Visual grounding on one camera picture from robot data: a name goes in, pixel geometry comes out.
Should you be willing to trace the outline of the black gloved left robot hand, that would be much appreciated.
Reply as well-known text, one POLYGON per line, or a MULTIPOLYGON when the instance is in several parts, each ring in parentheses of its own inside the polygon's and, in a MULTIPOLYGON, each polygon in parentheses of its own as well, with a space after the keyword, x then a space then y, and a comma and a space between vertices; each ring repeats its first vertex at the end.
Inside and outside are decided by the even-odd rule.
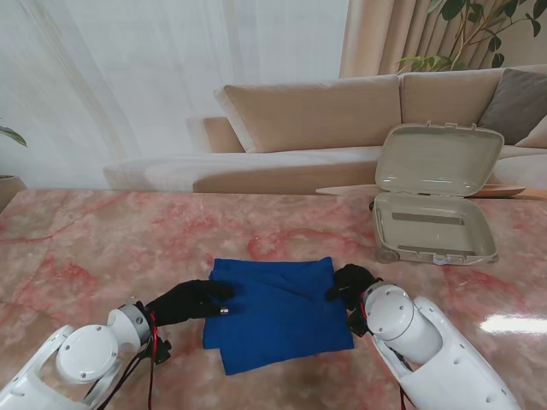
POLYGON ((176 325, 189 319, 207 319, 222 315, 223 302, 235 292, 229 283, 216 280, 192 280, 177 284, 170 291, 145 305, 156 326, 176 325))

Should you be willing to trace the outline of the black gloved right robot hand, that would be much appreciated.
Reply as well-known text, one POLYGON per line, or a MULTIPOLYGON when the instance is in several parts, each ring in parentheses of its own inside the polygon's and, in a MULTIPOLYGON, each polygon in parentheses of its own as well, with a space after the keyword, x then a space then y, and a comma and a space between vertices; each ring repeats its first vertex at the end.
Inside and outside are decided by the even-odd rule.
POLYGON ((382 278, 376 278, 363 266, 347 264, 334 273, 333 281, 333 286, 326 292, 326 300, 341 299, 345 308, 352 312, 361 303, 362 294, 382 278))

